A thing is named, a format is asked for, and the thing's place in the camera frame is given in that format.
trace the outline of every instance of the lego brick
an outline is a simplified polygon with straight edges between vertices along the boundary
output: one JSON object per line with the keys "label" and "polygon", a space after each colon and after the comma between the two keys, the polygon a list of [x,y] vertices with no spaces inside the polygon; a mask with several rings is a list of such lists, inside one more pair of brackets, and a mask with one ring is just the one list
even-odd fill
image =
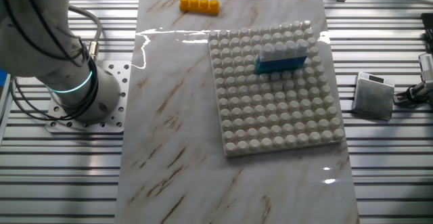
{"label": "lego brick", "polygon": [[218,0],[181,0],[179,4],[181,11],[201,12],[206,14],[219,13]]}
{"label": "lego brick", "polygon": [[[226,156],[329,145],[345,138],[341,112],[331,95],[313,33],[305,32],[310,25],[295,22],[209,32]],[[296,30],[303,34],[293,34]],[[263,45],[304,40],[305,33],[309,52],[302,68],[256,74]]]}

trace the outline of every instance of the black wire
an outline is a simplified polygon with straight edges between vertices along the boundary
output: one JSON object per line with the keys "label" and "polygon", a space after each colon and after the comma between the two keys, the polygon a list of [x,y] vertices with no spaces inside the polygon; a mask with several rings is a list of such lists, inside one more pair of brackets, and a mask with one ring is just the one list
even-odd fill
{"label": "black wire", "polygon": [[[12,11],[12,7],[11,7],[11,5],[10,5],[10,3],[9,3],[9,0],[2,0],[3,1],[3,3],[4,3],[4,5],[5,5],[5,9],[6,9],[6,12],[7,12],[7,14],[8,14],[8,16],[11,18],[11,21],[12,21],[12,23],[14,24],[14,26],[15,26],[15,28],[16,28],[16,30],[20,33],[20,35],[21,35],[21,37],[31,46],[31,47],[33,47],[34,49],[36,49],[37,51],[39,51],[40,53],[42,53],[42,54],[44,54],[44,55],[46,55],[46,56],[48,56],[48,57],[50,57],[50,58],[53,58],[53,59],[58,59],[58,60],[63,60],[63,61],[65,61],[65,60],[69,60],[69,58],[67,58],[67,57],[62,57],[62,56],[58,56],[58,55],[55,55],[55,54],[52,54],[52,53],[49,53],[49,52],[47,52],[47,51],[45,51],[44,49],[42,49],[42,48],[40,48],[38,45],[36,45],[27,35],[26,35],[26,33],[24,32],[24,30],[22,29],[22,27],[20,26],[20,23],[17,21],[17,19],[16,19],[16,17],[15,17],[15,15],[14,15],[14,13],[13,13],[13,11]],[[74,56],[72,56],[71,58],[72,59],[75,59],[75,58],[77,58],[79,55],[81,54],[81,52],[78,52],[76,55],[74,55]]]}

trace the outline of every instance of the lego stud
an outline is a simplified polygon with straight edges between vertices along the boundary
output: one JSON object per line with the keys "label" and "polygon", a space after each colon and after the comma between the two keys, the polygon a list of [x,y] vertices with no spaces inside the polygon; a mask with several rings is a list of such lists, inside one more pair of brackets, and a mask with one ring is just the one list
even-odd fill
{"label": "lego stud", "polygon": [[248,117],[245,119],[245,127],[252,128],[254,126],[256,126],[256,121],[254,118]]}
{"label": "lego stud", "polygon": [[334,98],[330,95],[323,98],[323,107],[327,109],[328,107],[332,106],[334,104]]}
{"label": "lego stud", "polygon": [[235,97],[235,96],[237,95],[237,89],[236,89],[236,87],[230,87],[230,88],[227,90],[227,95],[228,95],[229,97]]}
{"label": "lego stud", "polygon": [[241,46],[247,46],[247,45],[251,45],[251,38],[250,37],[242,37]]}
{"label": "lego stud", "polygon": [[343,140],[344,139],[344,131],[343,131],[343,129],[336,129],[334,131],[334,139],[335,140]]}
{"label": "lego stud", "polygon": [[315,56],[317,56],[317,55],[319,55],[319,48],[317,48],[317,47],[312,47],[312,48],[309,50],[309,58],[311,59],[311,58],[313,58],[313,57],[315,57]]}
{"label": "lego stud", "polygon": [[314,112],[312,110],[306,110],[302,115],[304,116],[304,121],[314,120]]}
{"label": "lego stud", "polygon": [[325,130],[321,134],[321,141],[322,142],[330,142],[332,141],[332,133],[331,131]]}
{"label": "lego stud", "polygon": [[218,48],[219,48],[219,42],[218,42],[217,40],[211,40],[211,41],[209,42],[209,48],[210,48],[211,50],[213,50],[213,49],[218,49]]}
{"label": "lego stud", "polygon": [[286,95],[284,95],[284,93],[283,92],[277,92],[276,94],[275,94],[275,101],[276,102],[284,102],[284,99],[286,98]]}
{"label": "lego stud", "polygon": [[317,120],[326,118],[326,111],[323,108],[319,108],[315,111],[315,118]]}
{"label": "lego stud", "polygon": [[306,89],[300,89],[298,91],[298,100],[302,101],[303,99],[307,99],[309,97],[309,92]]}
{"label": "lego stud", "polygon": [[227,143],[231,142],[232,140],[235,139],[235,134],[232,133],[231,131],[224,132],[223,139],[224,139],[224,142],[227,142]]}
{"label": "lego stud", "polygon": [[258,85],[251,85],[250,86],[250,92],[251,94],[257,94],[260,92],[260,87]]}
{"label": "lego stud", "polygon": [[303,29],[303,30],[306,30],[306,29],[308,29],[308,28],[311,28],[311,22],[310,22],[310,20],[305,20],[305,21],[302,23],[302,29]]}
{"label": "lego stud", "polygon": [[279,102],[277,105],[277,111],[279,113],[287,112],[288,108],[289,108],[289,106],[284,102]]}
{"label": "lego stud", "polygon": [[270,125],[276,125],[278,123],[278,120],[279,120],[279,118],[275,114],[272,114],[268,117],[268,123]]}
{"label": "lego stud", "polygon": [[269,138],[262,139],[261,146],[264,150],[272,149],[272,140]]}
{"label": "lego stud", "polygon": [[257,105],[254,107],[254,115],[261,116],[265,113],[265,107],[262,105]]}
{"label": "lego stud", "polygon": [[317,123],[315,121],[308,121],[305,125],[305,131],[309,133],[317,131]]}
{"label": "lego stud", "polygon": [[239,141],[239,143],[237,143],[237,150],[241,153],[245,153],[248,151],[248,143],[245,141]]}
{"label": "lego stud", "polygon": [[242,128],[244,128],[244,121],[242,119],[240,119],[240,118],[236,118],[233,121],[233,127],[235,129],[242,129]]}
{"label": "lego stud", "polygon": [[282,123],[289,123],[290,122],[290,115],[288,113],[281,113],[279,115],[279,121]]}
{"label": "lego stud", "polygon": [[228,108],[229,107],[229,101],[227,99],[225,99],[225,98],[220,99],[218,101],[218,107],[220,109],[226,109],[226,108]]}
{"label": "lego stud", "polygon": [[241,87],[239,87],[239,89],[237,90],[237,93],[239,96],[244,96],[248,94],[248,87],[246,85],[242,85]]}
{"label": "lego stud", "polygon": [[244,130],[239,129],[236,131],[235,137],[238,141],[244,140],[246,138],[246,133]]}
{"label": "lego stud", "polygon": [[336,117],[337,116],[337,113],[338,113],[338,111],[337,111],[337,108],[335,108],[335,107],[330,107],[330,108],[328,108],[327,110],[326,110],[326,116],[328,117],[328,118],[334,118],[334,117]]}
{"label": "lego stud", "polygon": [[312,132],[310,133],[310,143],[319,143],[321,136],[318,132]]}
{"label": "lego stud", "polygon": [[290,23],[285,22],[281,25],[281,32],[284,33],[287,31],[290,31]]}
{"label": "lego stud", "polygon": [[314,75],[316,75],[316,76],[322,76],[324,73],[325,73],[325,67],[323,67],[323,66],[317,66],[314,69]]}
{"label": "lego stud", "polygon": [[290,90],[293,89],[295,87],[295,83],[293,83],[293,81],[287,80],[286,82],[284,82],[284,89],[285,90]]}
{"label": "lego stud", "polygon": [[248,116],[248,117],[254,116],[254,110],[250,106],[244,107],[243,111],[244,111],[244,116]]}
{"label": "lego stud", "polygon": [[331,127],[331,129],[338,129],[341,126],[341,121],[339,118],[333,118],[330,120],[329,122],[329,126]]}
{"label": "lego stud", "polygon": [[302,30],[296,30],[296,31],[293,33],[293,40],[294,40],[294,41],[297,41],[298,39],[302,39],[303,36],[304,36],[304,33],[303,33]]}
{"label": "lego stud", "polygon": [[295,123],[294,131],[295,133],[303,133],[305,131],[305,124],[302,122]]}
{"label": "lego stud", "polygon": [[317,86],[317,79],[314,77],[309,77],[306,79],[305,86],[307,89],[311,89]]}
{"label": "lego stud", "polygon": [[235,47],[239,47],[241,45],[241,40],[239,40],[239,38],[235,37],[232,38],[232,40],[230,41],[230,47],[233,49]]}
{"label": "lego stud", "polygon": [[223,62],[219,58],[213,59],[212,60],[212,66],[214,68],[222,68],[223,67]]}
{"label": "lego stud", "polygon": [[298,135],[298,145],[306,145],[309,143],[309,137],[305,133]]}
{"label": "lego stud", "polygon": [[226,143],[224,146],[224,151],[228,155],[236,154],[236,145],[234,143]]}
{"label": "lego stud", "polygon": [[325,85],[325,86],[322,86],[322,88],[320,88],[320,96],[321,97],[326,97],[330,94],[331,94],[331,87]]}
{"label": "lego stud", "polygon": [[304,31],[304,39],[307,40],[308,38],[313,37],[314,33],[311,28],[308,28]]}
{"label": "lego stud", "polygon": [[288,135],[286,137],[286,145],[289,146],[289,147],[290,146],[295,146],[297,141],[298,141],[298,139],[295,136],[293,136],[293,135]]}
{"label": "lego stud", "polygon": [[273,138],[273,145],[275,148],[282,148],[284,145],[284,139],[280,136]]}
{"label": "lego stud", "polygon": [[241,118],[242,117],[242,110],[240,110],[240,108],[234,108],[231,111],[231,116],[234,118]]}
{"label": "lego stud", "polygon": [[258,134],[259,134],[261,137],[267,137],[267,136],[269,135],[269,129],[266,128],[266,127],[261,127],[261,128],[258,130]]}
{"label": "lego stud", "polygon": [[233,125],[231,124],[231,121],[230,121],[230,120],[224,120],[224,121],[221,123],[221,127],[223,128],[224,131],[231,130],[232,126],[233,126]]}
{"label": "lego stud", "polygon": [[249,143],[250,150],[253,152],[257,152],[260,150],[260,142],[257,139],[253,139]]}
{"label": "lego stud", "polygon": [[293,112],[292,117],[290,118],[292,122],[301,122],[302,121],[302,113]]}
{"label": "lego stud", "polygon": [[240,37],[248,37],[250,35],[250,31],[247,28],[242,27],[239,31],[239,35]]}
{"label": "lego stud", "polygon": [[281,74],[281,79],[284,80],[284,81],[290,79],[291,77],[292,77],[292,72],[290,72],[290,71],[284,71],[284,72]]}
{"label": "lego stud", "polygon": [[300,109],[301,109],[302,111],[308,110],[308,109],[310,109],[310,108],[311,108],[311,102],[310,102],[309,100],[307,100],[307,99],[303,99],[303,100],[300,102]]}
{"label": "lego stud", "polygon": [[256,129],[248,129],[246,135],[249,139],[256,139],[258,137],[258,131]]}
{"label": "lego stud", "polygon": [[283,127],[281,128],[281,130],[283,131],[283,133],[285,134],[291,134],[293,132],[293,126],[286,123],[285,125],[283,125]]}
{"label": "lego stud", "polygon": [[309,43],[309,47],[310,48],[313,48],[316,45],[316,43],[317,43],[317,40],[314,39],[314,38],[312,38],[312,37],[308,38],[306,41]]}
{"label": "lego stud", "polygon": [[320,76],[317,78],[317,86],[321,87],[327,84],[327,77],[325,75]]}
{"label": "lego stud", "polygon": [[245,69],[246,75],[250,75],[250,76],[255,75],[254,74],[255,72],[256,72],[256,66],[254,66],[252,64],[246,66],[246,69]]}
{"label": "lego stud", "polygon": [[280,82],[272,83],[272,90],[273,90],[274,92],[278,92],[278,91],[283,90],[283,84],[280,83]]}

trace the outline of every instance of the lego baseplate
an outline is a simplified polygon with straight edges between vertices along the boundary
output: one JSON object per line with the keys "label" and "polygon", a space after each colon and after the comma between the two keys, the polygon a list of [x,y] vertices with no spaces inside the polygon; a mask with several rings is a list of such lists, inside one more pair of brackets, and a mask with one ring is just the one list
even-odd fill
{"label": "lego baseplate", "polygon": [[[302,31],[302,35],[283,36]],[[208,35],[216,100],[226,156],[242,156],[340,143],[344,138],[321,65],[310,39],[303,68],[256,74],[262,46],[304,38],[302,23],[210,31]]]}

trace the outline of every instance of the electronic device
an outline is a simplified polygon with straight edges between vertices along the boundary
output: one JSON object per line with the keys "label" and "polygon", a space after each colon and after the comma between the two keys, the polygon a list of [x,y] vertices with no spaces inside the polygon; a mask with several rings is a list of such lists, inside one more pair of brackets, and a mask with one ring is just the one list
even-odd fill
{"label": "electronic device", "polygon": [[390,120],[395,82],[360,72],[355,89],[353,110],[371,117]]}

